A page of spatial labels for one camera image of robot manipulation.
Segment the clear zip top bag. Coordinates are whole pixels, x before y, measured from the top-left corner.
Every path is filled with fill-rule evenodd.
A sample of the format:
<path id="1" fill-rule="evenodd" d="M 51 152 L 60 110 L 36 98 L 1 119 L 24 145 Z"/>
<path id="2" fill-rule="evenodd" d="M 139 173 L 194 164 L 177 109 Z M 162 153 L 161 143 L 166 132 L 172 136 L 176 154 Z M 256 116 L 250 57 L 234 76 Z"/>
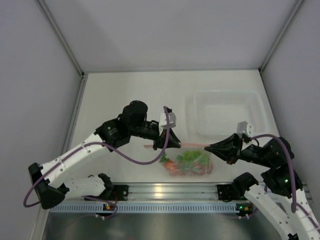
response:
<path id="1" fill-rule="evenodd" d="M 180 148 L 167 148 L 159 164 L 172 177 L 204 176 L 213 172 L 211 154 L 206 144 L 181 143 Z"/>

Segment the green fake grapes bunch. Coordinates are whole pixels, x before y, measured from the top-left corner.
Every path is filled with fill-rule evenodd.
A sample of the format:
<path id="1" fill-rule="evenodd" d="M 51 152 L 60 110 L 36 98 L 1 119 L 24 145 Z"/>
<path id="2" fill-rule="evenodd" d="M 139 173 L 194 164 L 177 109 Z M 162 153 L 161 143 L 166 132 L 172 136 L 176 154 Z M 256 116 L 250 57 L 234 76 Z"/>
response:
<path id="1" fill-rule="evenodd" d="M 210 157 L 200 150 L 186 150 L 176 157 L 176 163 L 188 168 L 195 164 L 209 165 Z"/>

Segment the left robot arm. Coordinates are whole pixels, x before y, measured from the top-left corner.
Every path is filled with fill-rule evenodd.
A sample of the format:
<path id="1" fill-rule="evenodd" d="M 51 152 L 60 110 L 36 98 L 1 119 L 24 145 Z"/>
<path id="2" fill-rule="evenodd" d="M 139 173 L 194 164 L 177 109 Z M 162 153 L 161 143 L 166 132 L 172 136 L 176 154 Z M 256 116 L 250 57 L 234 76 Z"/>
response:
<path id="1" fill-rule="evenodd" d="M 89 164 L 106 151 L 115 152 L 124 159 L 142 166 L 157 162 L 166 149 L 181 148 L 181 141 L 173 132 L 177 117 L 172 109 L 164 106 L 159 120 L 147 120 L 148 106 L 139 100 L 125 106 L 118 117 L 104 122 L 87 139 L 63 155 L 44 164 L 33 163 L 28 167 L 32 186 L 23 200 L 26 208 L 28 198 L 35 192 L 37 204 L 48 210 L 65 200 L 84 198 L 104 201 L 113 194 L 114 185 L 105 173 L 75 179 L 72 174 Z M 131 137 L 151 140 L 154 150 L 160 149 L 155 159 L 142 162 L 119 151 Z"/>

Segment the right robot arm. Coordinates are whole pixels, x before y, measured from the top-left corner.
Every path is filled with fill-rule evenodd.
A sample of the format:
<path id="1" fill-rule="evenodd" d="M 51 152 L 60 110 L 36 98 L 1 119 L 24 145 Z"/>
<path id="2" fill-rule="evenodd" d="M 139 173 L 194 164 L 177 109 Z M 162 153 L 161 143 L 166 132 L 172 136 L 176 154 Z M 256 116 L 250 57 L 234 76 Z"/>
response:
<path id="1" fill-rule="evenodd" d="M 234 133 L 205 151 L 229 165 L 238 160 L 267 168 L 264 185 L 249 172 L 218 186 L 221 201 L 247 200 L 260 211 L 283 240 L 318 240 L 320 224 L 308 203 L 304 185 L 295 172 L 290 144 L 272 134 Z"/>

